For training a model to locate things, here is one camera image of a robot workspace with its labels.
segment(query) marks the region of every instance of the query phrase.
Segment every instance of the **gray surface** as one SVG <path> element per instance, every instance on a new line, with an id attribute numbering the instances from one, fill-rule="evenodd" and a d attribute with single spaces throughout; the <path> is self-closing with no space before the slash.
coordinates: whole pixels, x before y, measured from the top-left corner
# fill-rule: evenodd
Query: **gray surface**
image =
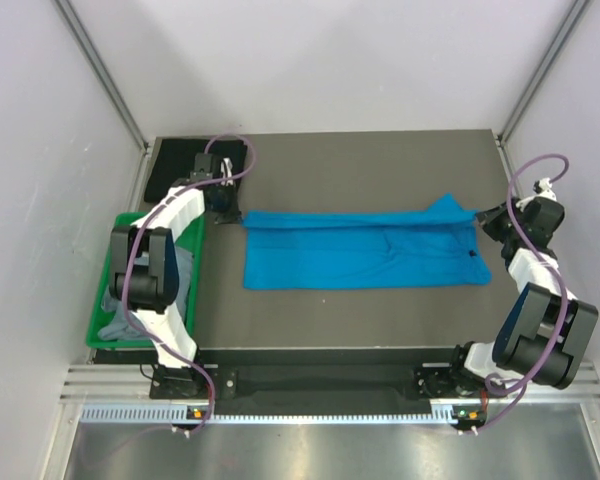
<path id="1" fill-rule="evenodd" d="M 243 211 L 418 210 L 451 192 L 465 208 L 504 199 L 490 131 L 253 135 L 259 163 Z M 517 293 L 499 246 L 479 232 L 488 286 L 249 291 L 246 234 L 208 222 L 196 340 L 204 347 L 442 346 L 490 341 Z"/>
<path id="2" fill-rule="evenodd" d="M 97 462 L 144 426 L 80 426 Z M 191 440 L 146 434 L 102 467 L 73 457 L 67 480 L 600 479 L 579 405 L 520 406 L 477 438 L 451 427 L 208 426 Z"/>

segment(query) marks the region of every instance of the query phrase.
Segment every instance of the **folded blue fabric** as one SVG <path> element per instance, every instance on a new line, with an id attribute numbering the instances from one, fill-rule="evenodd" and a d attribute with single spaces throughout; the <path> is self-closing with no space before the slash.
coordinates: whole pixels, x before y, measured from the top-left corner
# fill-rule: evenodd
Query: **folded blue fabric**
<path id="1" fill-rule="evenodd" d="M 484 285 L 475 211 L 450 194 L 424 212 L 250 212 L 244 286 L 357 289 Z"/>

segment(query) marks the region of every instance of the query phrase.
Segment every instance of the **black mat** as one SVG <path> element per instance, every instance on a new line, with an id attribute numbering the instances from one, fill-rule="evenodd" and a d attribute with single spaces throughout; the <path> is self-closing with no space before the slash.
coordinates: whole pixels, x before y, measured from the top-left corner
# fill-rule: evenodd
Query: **black mat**
<path id="1" fill-rule="evenodd" d="M 169 187 L 179 178 L 187 178 L 197 153 L 204 151 L 207 139 L 165 138 L 159 145 L 158 155 L 151 176 L 144 191 L 144 201 L 158 203 L 167 195 Z M 233 172 L 241 172 L 247 156 L 247 147 L 241 140 L 222 140 L 215 142 L 211 153 L 230 158 Z"/>

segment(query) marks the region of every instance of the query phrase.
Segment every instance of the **dark gray tabletop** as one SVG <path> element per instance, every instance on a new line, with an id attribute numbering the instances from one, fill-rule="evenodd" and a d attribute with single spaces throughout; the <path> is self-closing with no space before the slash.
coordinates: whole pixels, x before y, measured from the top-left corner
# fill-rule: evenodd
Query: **dark gray tabletop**
<path id="1" fill-rule="evenodd" d="M 451 192 L 465 208 L 504 200 L 490 131 L 250 136 L 259 164 L 243 212 L 419 210 Z M 447 346 L 491 341 L 517 297 L 500 246 L 479 232 L 487 286 L 355 291 L 249 291 L 246 233 L 208 222 L 195 338 L 203 347 Z"/>

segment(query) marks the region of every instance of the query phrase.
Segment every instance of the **blue towel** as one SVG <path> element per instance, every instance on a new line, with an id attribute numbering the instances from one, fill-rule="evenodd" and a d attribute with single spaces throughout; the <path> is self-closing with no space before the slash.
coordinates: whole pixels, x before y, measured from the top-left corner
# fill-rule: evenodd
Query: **blue towel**
<path id="1" fill-rule="evenodd" d="M 484 285 L 475 211 L 450 194 L 424 212 L 250 212 L 244 286 L 357 289 Z"/>

